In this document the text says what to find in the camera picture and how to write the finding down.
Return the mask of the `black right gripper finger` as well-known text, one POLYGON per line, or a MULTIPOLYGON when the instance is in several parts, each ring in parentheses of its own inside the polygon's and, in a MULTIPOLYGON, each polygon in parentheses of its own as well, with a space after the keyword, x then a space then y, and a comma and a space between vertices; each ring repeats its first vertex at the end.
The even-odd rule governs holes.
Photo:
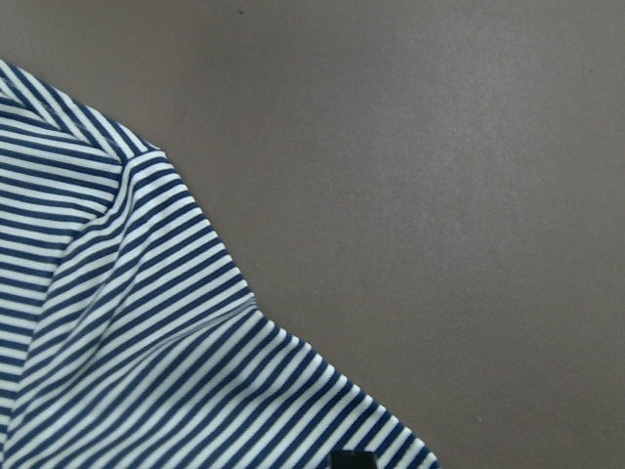
POLYGON ((329 454, 330 469, 377 469, 374 452, 365 450, 333 450, 329 454))

